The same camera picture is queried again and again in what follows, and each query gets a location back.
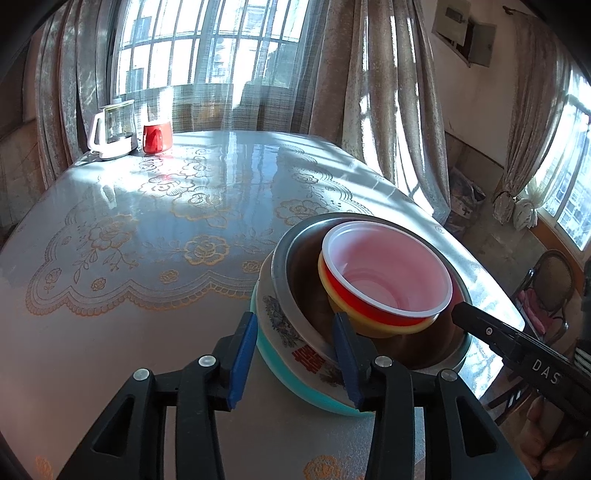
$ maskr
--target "teal plate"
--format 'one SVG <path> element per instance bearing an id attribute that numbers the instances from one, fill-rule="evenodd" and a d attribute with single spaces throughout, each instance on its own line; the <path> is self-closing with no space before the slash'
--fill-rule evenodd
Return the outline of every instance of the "teal plate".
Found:
<path id="1" fill-rule="evenodd" d="M 254 313 L 256 313 L 257 287 L 258 282 L 255 285 L 251 297 L 251 311 Z M 359 410 L 355 410 L 354 408 L 348 407 L 347 405 L 343 405 L 342 403 L 330 398 L 328 395 L 324 395 L 323 393 L 318 392 L 317 390 L 314 390 L 313 388 L 310 388 L 307 385 L 305 385 L 289 370 L 289 368 L 286 367 L 285 363 L 283 363 L 281 357 L 272 347 L 271 343 L 269 342 L 267 337 L 265 337 L 260 327 L 258 329 L 256 347 L 261 353 L 261 356 L 267 364 L 267 366 L 269 367 L 269 369 L 279 379 L 279 381 L 283 383 L 295 395 L 300 397 L 302 400 L 318 408 L 321 408 L 322 410 L 337 413 L 340 415 L 347 415 L 351 417 L 372 415 L 372 413 L 362 413 Z"/>

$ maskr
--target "screw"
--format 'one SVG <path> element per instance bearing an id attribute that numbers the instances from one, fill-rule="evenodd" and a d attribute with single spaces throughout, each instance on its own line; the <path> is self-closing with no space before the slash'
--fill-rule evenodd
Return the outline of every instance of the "screw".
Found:
<path id="1" fill-rule="evenodd" d="M 392 359 L 388 356 L 385 356 L 385 355 L 380 355 L 380 356 L 376 357 L 376 359 L 374 361 L 378 367 L 386 368 L 386 367 L 392 366 Z"/>
<path id="2" fill-rule="evenodd" d="M 142 381 L 145 380 L 146 378 L 148 378 L 150 376 L 150 371 L 146 368 L 138 368 L 135 372 L 134 372 L 134 378 L 138 381 Z"/>
<path id="3" fill-rule="evenodd" d="M 199 365 L 202 367 L 210 367 L 216 363 L 216 358 L 213 355 L 203 355 L 199 359 Z"/>
<path id="4" fill-rule="evenodd" d="M 441 378 L 444 379 L 446 382 L 455 382 L 457 380 L 457 373 L 453 370 L 446 368 L 445 370 L 441 371 Z"/>

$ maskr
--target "white bowl rim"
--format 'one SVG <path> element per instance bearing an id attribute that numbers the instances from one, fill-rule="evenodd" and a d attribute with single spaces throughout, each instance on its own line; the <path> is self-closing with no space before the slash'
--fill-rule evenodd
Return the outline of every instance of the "white bowl rim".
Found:
<path id="1" fill-rule="evenodd" d="M 334 236 L 342 233 L 342 230 L 349 230 L 349 229 L 355 228 L 355 227 L 364 227 L 364 228 L 369 228 L 369 229 L 373 229 L 373 230 L 387 228 L 387 229 L 390 229 L 390 230 L 393 230 L 393 231 L 399 233 L 400 235 L 405 235 L 405 236 L 409 237 L 411 240 L 413 240 L 414 242 L 419 244 L 421 247 L 423 247 L 425 252 L 428 253 L 436 261 L 437 265 L 441 267 L 441 270 L 446 273 L 447 293 L 446 293 L 444 300 L 437 307 L 432 308 L 430 310 L 423 310 L 422 312 L 413 312 L 413 311 L 409 311 L 409 310 L 396 309 L 396 308 L 391 307 L 389 305 L 384 305 L 383 303 L 378 302 L 378 301 L 372 299 L 371 297 L 368 297 L 365 293 L 359 291 L 357 288 L 355 288 L 353 285 L 351 285 L 351 283 L 349 283 L 344 278 L 344 276 L 341 275 L 341 273 L 337 270 L 330 255 L 327 254 L 327 251 L 328 251 L 328 247 L 329 247 L 329 242 L 331 241 L 331 239 Z M 436 315 L 436 314 L 442 312 L 449 305 L 449 303 L 452 300 L 452 292 L 453 292 L 452 279 L 450 278 L 447 268 L 445 267 L 443 262 L 439 259 L 439 257 L 429 247 L 425 246 L 421 241 L 414 238 L 412 235 L 409 235 L 406 232 L 403 232 L 402 230 L 398 230 L 397 228 L 394 228 L 392 226 L 384 225 L 383 223 L 368 222 L 366 220 L 356 220 L 353 222 L 344 222 L 339 225 L 336 225 L 328 231 L 328 233 L 324 236 L 324 239 L 322 240 L 322 255 L 324 256 L 324 261 L 326 263 L 326 266 L 328 267 L 330 272 L 335 276 L 335 278 L 338 280 L 338 282 L 341 283 L 342 286 L 344 286 L 347 290 L 349 290 L 357 298 L 360 298 L 361 300 L 363 300 L 363 301 L 369 303 L 370 305 L 373 305 L 374 307 L 379 308 L 380 310 L 383 310 L 385 312 L 393 313 L 395 315 L 399 315 L 399 316 L 407 317 L 407 318 L 430 317 L 432 315 Z"/>

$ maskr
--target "white kettle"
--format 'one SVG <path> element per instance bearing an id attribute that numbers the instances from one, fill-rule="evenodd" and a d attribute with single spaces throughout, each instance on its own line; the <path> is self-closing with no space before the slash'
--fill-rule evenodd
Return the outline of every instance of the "white kettle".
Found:
<path id="1" fill-rule="evenodd" d="M 103 160 L 122 157 L 138 148 L 134 101 L 104 106 L 95 115 L 88 135 L 88 148 Z"/>

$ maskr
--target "stainless steel bowl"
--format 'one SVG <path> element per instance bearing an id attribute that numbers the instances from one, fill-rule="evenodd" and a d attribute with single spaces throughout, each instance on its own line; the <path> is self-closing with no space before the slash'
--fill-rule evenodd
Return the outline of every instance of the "stainless steel bowl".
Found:
<path id="1" fill-rule="evenodd" d="M 454 277 L 464 299 L 468 290 L 451 263 L 428 242 L 395 223 L 358 213 L 325 213 L 292 227 L 279 241 L 271 263 L 271 278 L 283 312 L 302 336 L 324 359 L 336 364 L 332 346 L 333 311 L 320 282 L 317 261 L 325 234 L 334 226 L 367 220 L 393 226 L 429 247 Z M 414 370 L 435 374 L 443 368 L 459 370 L 472 343 L 472 336 L 456 327 L 445 310 L 432 326 L 413 335 L 373 339 L 378 352 L 393 356 Z"/>

